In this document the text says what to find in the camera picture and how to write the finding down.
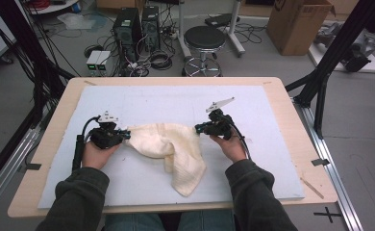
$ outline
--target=jeans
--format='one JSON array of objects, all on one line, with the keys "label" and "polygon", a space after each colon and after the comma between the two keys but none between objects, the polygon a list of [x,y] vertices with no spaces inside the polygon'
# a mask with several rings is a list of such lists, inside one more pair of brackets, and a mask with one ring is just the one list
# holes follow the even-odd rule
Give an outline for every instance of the jeans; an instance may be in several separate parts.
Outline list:
[{"label": "jeans", "polygon": [[[164,231],[158,214],[106,215],[106,231]],[[232,210],[205,210],[184,212],[178,231],[235,231]]]}]

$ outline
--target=white cloth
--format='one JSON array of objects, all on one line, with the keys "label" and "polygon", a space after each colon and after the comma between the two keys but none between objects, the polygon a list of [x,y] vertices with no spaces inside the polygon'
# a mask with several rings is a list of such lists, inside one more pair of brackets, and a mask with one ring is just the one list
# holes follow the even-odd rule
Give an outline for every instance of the white cloth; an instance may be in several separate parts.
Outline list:
[{"label": "white cloth", "polygon": [[164,169],[172,172],[172,187],[189,196],[206,169],[193,127],[175,123],[155,123],[128,127],[131,138],[125,141],[140,154],[164,158]]}]

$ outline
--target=black stool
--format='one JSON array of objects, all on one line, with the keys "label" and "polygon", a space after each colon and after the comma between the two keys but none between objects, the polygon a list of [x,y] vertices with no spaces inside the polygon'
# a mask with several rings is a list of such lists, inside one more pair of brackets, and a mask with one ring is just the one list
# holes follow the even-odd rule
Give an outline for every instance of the black stool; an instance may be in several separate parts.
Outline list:
[{"label": "black stool", "polygon": [[185,32],[185,44],[188,48],[199,51],[200,58],[192,58],[185,63],[182,71],[184,76],[218,77],[221,75],[220,65],[214,60],[206,58],[207,53],[220,50],[226,39],[224,33],[210,26],[197,26]]}]

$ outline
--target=round stool seat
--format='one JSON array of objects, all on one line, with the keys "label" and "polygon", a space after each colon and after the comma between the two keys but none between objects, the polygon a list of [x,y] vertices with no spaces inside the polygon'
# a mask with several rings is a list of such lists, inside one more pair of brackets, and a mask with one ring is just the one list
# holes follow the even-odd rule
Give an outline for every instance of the round stool seat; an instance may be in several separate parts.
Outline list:
[{"label": "round stool seat", "polygon": [[216,50],[224,45],[224,33],[210,26],[197,26],[185,32],[185,43],[193,49]]}]

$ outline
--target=forearm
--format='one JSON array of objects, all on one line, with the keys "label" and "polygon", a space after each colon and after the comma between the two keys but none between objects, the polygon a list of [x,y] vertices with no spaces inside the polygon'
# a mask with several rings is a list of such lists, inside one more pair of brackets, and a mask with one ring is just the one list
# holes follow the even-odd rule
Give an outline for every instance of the forearm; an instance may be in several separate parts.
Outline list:
[{"label": "forearm", "polygon": [[96,230],[109,178],[102,171],[83,167],[56,187],[56,200],[37,230]]},{"label": "forearm", "polygon": [[242,230],[297,230],[272,192],[274,176],[242,160],[226,170]]}]

